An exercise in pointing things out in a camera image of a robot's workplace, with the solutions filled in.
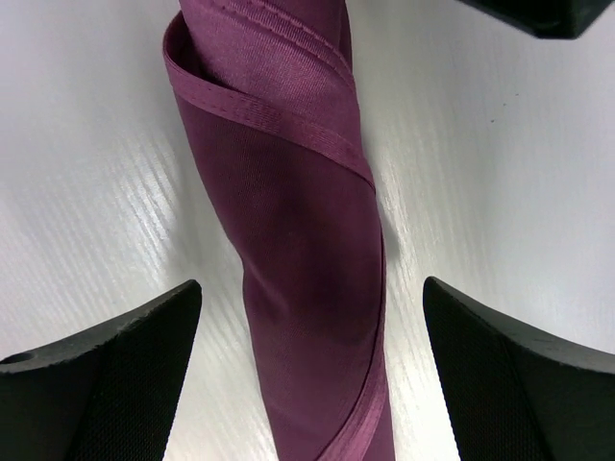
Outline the purple cloth napkin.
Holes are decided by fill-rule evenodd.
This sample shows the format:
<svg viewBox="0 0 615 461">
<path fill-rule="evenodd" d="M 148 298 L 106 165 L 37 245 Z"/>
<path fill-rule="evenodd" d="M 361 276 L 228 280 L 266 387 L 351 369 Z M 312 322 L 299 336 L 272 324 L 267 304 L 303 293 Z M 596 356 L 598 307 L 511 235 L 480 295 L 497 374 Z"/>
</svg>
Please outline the purple cloth napkin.
<svg viewBox="0 0 615 461">
<path fill-rule="evenodd" d="M 163 54 L 243 269 L 282 460 L 395 456 L 385 253 L 342 1 L 184 1 Z"/>
</svg>

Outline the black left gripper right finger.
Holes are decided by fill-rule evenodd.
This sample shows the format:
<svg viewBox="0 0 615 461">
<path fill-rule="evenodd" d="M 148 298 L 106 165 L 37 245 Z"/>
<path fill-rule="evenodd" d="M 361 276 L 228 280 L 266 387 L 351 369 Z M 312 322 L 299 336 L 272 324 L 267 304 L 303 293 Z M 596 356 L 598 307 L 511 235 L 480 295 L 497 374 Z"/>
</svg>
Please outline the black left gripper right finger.
<svg viewBox="0 0 615 461">
<path fill-rule="evenodd" d="M 611 460 L 614 357 L 509 317 L 437 278 L 430 345 L 463 460 Z"/>
</svg>

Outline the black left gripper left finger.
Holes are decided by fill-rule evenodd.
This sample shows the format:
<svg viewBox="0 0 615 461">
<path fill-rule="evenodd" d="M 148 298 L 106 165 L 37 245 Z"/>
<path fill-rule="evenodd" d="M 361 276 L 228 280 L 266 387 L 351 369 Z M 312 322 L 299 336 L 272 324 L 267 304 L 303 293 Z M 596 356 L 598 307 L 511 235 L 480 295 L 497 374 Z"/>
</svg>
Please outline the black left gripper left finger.
<svg viewBox="0 0 615 461">
<path fill-rule="evenodd" d="M 202 307 L 195 280 L 1 362 L 4 460 L 161 460 Z"/>
</svg>

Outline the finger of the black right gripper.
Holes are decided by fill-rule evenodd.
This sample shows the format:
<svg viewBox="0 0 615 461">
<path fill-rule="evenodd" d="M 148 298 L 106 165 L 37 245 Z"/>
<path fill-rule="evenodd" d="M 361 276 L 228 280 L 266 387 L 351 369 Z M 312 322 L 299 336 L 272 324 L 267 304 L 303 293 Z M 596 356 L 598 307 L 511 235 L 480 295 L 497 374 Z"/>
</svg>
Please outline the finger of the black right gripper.
<svg viewBox="0 0 615 461">
<path fill-rule="evenodd" d="M 603 0 L 461 0 L 540 39 L 579 38 L 603 13 Z"/>
</svg>

